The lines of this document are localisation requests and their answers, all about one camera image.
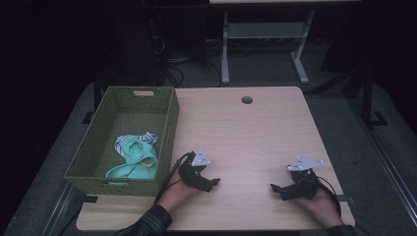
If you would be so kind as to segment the person's right hand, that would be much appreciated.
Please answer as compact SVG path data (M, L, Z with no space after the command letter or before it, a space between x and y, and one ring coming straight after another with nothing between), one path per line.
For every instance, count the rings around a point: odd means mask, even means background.
M306 210L324 228L343 225L330 195L323 189L318 189L311 200L298 198L294 200L294 203Z

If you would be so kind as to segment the white metal stand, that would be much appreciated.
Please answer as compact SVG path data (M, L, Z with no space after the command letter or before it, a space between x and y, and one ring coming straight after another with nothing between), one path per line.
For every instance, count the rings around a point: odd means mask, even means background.
M294 23L230 23L228 13L223 14L222 53L220 57L221 82L230 83L228 63L229 39L298 39L298 47L290 53L291 60L300 82L307 85L310 81L301 62L301 56L307 41L315 12L310 11L304 22Z

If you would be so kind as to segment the grey metal floor rail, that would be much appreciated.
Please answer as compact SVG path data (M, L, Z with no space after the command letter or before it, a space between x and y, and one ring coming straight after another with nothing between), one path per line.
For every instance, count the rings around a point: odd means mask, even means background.
M394 163L390 159L390 156L385 149L383 143L379 139L377 133L375 132L374 126L369 125L364 118L362 117L361 108L355 100L349 99L347 101L349 107L352 109L353 114L358 119L359 124L361 125L363 131L368 137L369 141L372 144L373 149L376 151L381 166L386 173L389 181L391 182L392 187L394 188L396 194L398 195L403 207L405 208L407 214L409 215L411 221L417 228L417 200L414 198L410 192L407 184L401 177L398 169L395 167Z

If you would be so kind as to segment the black metal frame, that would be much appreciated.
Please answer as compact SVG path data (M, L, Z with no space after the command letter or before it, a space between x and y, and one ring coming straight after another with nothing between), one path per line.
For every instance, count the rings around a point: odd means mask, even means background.
M380 111L372 110L373 77L368 67L363 69L363 92L361 117L366 126L373 129L375 126L386 126L387 120Z

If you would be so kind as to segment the green woven basket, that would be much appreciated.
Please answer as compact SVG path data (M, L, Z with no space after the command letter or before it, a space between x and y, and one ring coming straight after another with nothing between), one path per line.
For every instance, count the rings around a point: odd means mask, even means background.
M92 195L157 195L170 171L180 111L171 87L110 87L93 114L89 127L64 178ZM126 160L115 148L126 135L156 135L153 177L109 177L106 173Z

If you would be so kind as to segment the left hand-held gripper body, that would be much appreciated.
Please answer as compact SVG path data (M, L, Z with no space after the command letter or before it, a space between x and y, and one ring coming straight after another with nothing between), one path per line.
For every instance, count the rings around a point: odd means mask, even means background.
M210 164L204 150L191 151L186 154L184 162L179 167L178 173L181 180L189 187L200 190L202 184L209 184L209 179L203 177L201 172Z

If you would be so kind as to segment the mint green small garment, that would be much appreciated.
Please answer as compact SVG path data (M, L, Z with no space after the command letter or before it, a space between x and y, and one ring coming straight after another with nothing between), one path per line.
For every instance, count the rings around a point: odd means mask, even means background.
M142 135L124 135L116 139L114 148L124 163L107 171L107 178L151 180L156 175L158 160L154 147L157 135L146 132Z

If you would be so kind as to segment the grey tape strip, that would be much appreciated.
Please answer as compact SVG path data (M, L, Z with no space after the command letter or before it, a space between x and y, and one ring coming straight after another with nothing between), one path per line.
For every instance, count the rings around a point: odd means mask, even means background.
M347 202L349 205L355 205L356 201L353 197L347 197L345 195L336 195L339 202Z

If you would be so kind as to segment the black upright post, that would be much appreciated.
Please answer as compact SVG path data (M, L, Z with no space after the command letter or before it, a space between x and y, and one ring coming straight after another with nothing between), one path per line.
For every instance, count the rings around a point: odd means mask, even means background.
M96 75L93 80L93 100L94 100L94 109L97 109L99 103L101 102L101 85L100 77Z

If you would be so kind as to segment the person's left hand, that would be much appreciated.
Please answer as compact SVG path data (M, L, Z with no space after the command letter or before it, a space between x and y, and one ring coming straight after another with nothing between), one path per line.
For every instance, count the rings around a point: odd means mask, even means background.
M184 184L178 172L175 172L169 181L169 188L165 190L157 203L168 212L173 212L199 192L200 190Z

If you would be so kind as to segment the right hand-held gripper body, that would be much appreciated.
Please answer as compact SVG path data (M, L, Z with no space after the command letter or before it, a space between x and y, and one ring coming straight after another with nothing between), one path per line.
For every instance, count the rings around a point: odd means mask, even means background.
M324 165L322 160L314 160L306 157L297 157L295 161L287 166L294 184L287 190L288 200L306 198L312 199L316 194L320 181L315 167Z

